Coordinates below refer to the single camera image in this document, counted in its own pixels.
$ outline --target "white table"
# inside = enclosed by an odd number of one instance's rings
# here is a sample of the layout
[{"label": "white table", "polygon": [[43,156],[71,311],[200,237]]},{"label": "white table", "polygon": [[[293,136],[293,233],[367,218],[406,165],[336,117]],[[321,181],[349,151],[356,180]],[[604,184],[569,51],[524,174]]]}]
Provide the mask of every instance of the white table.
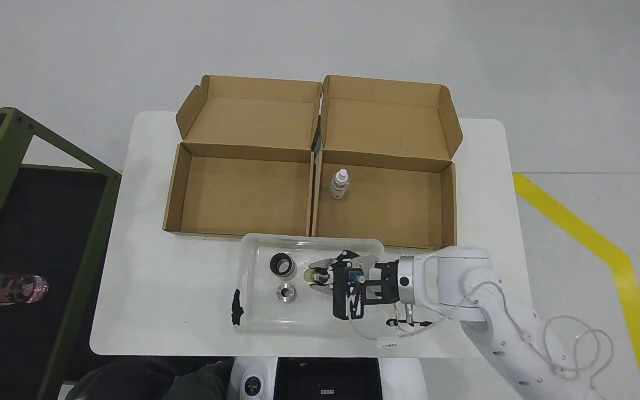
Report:
[{"label": "white table", "polygon": [[[489,250],[507,296],[531,303],[504,127],[462,119],[455,155],[458,243]],[[358,337],[242,336],[231,325],[239,239],[162,231],[180,135],[173,112],[144,112],[133,124],[90,345],[104,355],[479,357],[447,321],[378,349]],[[398,254],[398,249],[390,251]]]}]

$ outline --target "clear plastic bin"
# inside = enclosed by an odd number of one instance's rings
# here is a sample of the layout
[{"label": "clear plastic bin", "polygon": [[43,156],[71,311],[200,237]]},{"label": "clear plastic bin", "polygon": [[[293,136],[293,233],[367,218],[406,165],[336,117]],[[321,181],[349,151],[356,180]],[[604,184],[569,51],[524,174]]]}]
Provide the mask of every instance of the clear plastic bin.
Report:
[{"label": "clear plastic bin", "polygon": [[[321,293],[304,281],[304,271],[310,263],[335,258],[349,249],[360,255],[384,254],[384,246],[374,239],[332,239],[303,236],[279,236],[250,233],[242,239],[238,289],[244,314],[238,333],[286,334],[297,336],[340,337],[355,336],[349,321],[333,316],[332,297]],[[277,253],[287,253],[296,264],[293,278],[297,297],[284,303],[276,290],[284,281],[275,276],[269,262]],[[355,323],[371,329],[384,329],[387,318],[393,315],[391,306],[367,307],[365,317]]]}]

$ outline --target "cardboard box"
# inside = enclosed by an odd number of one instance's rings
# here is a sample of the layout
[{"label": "cardboard box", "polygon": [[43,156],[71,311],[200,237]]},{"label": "cardboard box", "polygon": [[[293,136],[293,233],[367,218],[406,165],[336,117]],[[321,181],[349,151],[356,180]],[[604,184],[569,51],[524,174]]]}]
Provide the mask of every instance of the cardboard box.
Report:
[{"label": "cardboard box", "polygon": [[[328,76],[312,235],[439,249],[456,244],[455,167],[462,130],[442,85]],[[331,197],[333,174],[351,185]]]},{"label": "cardboard box", "polygon": [[308,235],[321,94],[318,82],[203,77],[176,115],[163,229]]}]

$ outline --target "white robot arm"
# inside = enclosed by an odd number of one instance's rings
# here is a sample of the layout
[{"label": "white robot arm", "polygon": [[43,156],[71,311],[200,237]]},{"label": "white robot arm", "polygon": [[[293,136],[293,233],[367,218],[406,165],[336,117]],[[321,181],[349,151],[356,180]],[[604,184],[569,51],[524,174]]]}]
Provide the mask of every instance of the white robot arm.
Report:
[{"label": "white robot arm", "polygon": [[[427,294],[426,261],[432,257],[438,261],[437,302]],[[532,307],[504,296],[502,281],[483,249],[449,247],[426,258],[404,256],[397,271],[407,320],[415,305],[460,321],[480,353],[522,398],[602,399],[591,382],[580,377],[573,353],[547,329],[548,322]]]}]

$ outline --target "gray floor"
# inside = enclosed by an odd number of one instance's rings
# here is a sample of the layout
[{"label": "gray floor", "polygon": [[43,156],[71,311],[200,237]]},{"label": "gray floor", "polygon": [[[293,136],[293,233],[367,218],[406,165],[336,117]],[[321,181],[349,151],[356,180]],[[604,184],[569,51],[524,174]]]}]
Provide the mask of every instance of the gray floor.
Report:
[{"label": "gray floor", "polygon": [[[638,275],[639,18],[636,0],[4,2],[0,104],[122,168],[135,115],[177,109],[203,74],[444,83],[460,116],[502,121],[514,171],[620,246]],[[68,163],[39,143],[28,161]],[[518,205],[534,305],[606,328],[616,358],[598,387],[636,398],[608,267]],[[436,400],[517,398],[482,360],[424,364]]]}]

